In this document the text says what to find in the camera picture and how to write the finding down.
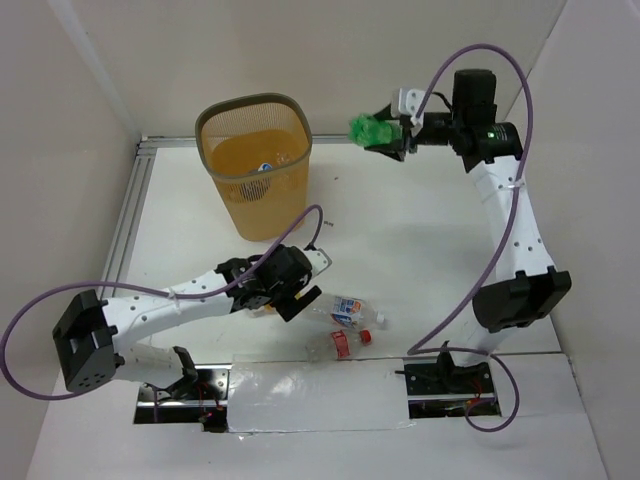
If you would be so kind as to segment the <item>blue label plastic bottle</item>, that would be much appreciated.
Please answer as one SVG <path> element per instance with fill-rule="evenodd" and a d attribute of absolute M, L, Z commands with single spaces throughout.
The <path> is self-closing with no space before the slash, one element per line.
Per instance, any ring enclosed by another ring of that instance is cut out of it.
<path fill-rule="evenodd" d="M 273 166 L 270 163 L 265 162 L 257 169 L 253 170 L 253 173 L 258 173 L 258 176 L 238 187 L 240 198 L 246 202 L 253 202 L 262 199 L 271 186 L 270 178 L 268 176 L 264 176 L 263 173 L 272 169 Z"/>

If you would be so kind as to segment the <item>green plastic bottle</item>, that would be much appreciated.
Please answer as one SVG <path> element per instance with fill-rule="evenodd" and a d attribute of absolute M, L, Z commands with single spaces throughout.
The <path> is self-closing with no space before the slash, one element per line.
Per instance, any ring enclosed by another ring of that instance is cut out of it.
<path fill-rule="evenodd" d="M 402 139 L 401 127 L 373 115 L 360 114 L 349 122 L 349 140 L 360 147 L 387 145 Z"/>

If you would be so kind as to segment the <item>white orange label bottle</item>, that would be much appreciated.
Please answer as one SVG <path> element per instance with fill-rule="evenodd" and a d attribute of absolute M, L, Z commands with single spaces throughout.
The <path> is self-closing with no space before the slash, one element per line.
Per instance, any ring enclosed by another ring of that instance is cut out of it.
<path fill-rule="evenodd" d="M 348 330 L 384 329 L 385 316 L 365 300 L 321 294 L 302 313 L 308 320 L 321 321 Z"/>

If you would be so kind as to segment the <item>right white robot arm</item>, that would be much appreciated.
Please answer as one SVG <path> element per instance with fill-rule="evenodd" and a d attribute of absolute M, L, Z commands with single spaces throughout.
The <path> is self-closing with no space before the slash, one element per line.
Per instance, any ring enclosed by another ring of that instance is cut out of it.
<path fill-rule="evenodd" d="M 471 379 L 470 367 L 517 330 L 546 319 L 569 292 L 568 272 L 556 268 L 546 250 L 525 189 L 523 147 L 516 127 L 496 120 L 493 72 L 459 70 L 454 75 L 446 111 L 422 113 L 426 93 L 400 88 L 390 104 L 375 114 L 396 120 L 401 136 L 372 151 L 397 161 L 422 145 L 449 146 L 461 157 L 487 213 L 497 259 L 471 297 L 472 319 L 449 342 L 450 359 L 440 363 L 436 379 L 448 392 Z"/>

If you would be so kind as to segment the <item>orange label yellow cap bottle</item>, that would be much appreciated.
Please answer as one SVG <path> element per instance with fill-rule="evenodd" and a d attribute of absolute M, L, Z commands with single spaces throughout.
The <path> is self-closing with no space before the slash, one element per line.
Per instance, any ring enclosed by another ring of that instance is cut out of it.
<path fill-rule="evenodd" d="M 301 297 L 300 292 L 259 291 L 249 299 L 249 314 L 252 317 L 277 315 L 289 322 L 296 316 L 294 308 Z"/>

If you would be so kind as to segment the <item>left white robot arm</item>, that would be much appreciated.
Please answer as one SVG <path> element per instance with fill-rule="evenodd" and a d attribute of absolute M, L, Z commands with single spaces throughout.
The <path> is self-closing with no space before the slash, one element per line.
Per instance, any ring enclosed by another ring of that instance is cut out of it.
<path fill-rule="evenodd" d="M 284 321 L 319 297 L 310 284 L 330 258 L 320 249 L 279 245 L 266 259 L 233 258 L 160 295 L 101 300 L 94 290 L 74 296 L 52 337 L 65 387 L 84 394 L 111 380 L 140 382 L 184 399 L 198 372 L 186 348 L 153 347 L 145 339 L 186 323 L 271 306 Z"/>

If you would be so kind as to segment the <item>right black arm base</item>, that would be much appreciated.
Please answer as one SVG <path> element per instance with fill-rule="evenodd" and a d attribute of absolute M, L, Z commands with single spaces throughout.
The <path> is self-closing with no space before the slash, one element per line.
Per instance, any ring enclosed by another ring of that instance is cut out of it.
<path fill-rule="evenodd" d="M 487 363 L 445 377 L 435 359 L 415 360 L 404 362 L 395 374 L 405 382 L 410 419 L 462 418 L 477 403 L 471 417 L 501 415 Z"/>

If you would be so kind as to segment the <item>clear bottle white cap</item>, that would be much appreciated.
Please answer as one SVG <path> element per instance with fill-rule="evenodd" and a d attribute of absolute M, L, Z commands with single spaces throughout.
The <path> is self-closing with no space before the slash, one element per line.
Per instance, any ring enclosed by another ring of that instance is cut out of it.
<path fill-rule="evenodd" d="M 276 152 L 274 157 L 269 161 L 271 168 L 280 168 L 289 166 L 299 159 L 300 155 L 295 152 Z"/>

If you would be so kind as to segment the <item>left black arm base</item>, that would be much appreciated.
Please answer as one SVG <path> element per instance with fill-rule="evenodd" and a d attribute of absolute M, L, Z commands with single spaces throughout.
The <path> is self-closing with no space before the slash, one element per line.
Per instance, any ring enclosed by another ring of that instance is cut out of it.
<path fill-rule="evenodd" d="M 204 432 L 226 433 L 231 368 L 231 364 L 197 365 L 198 379 L 178 396 L 143 384 L 138 391 L 133 423 L 193 424 Z"/>

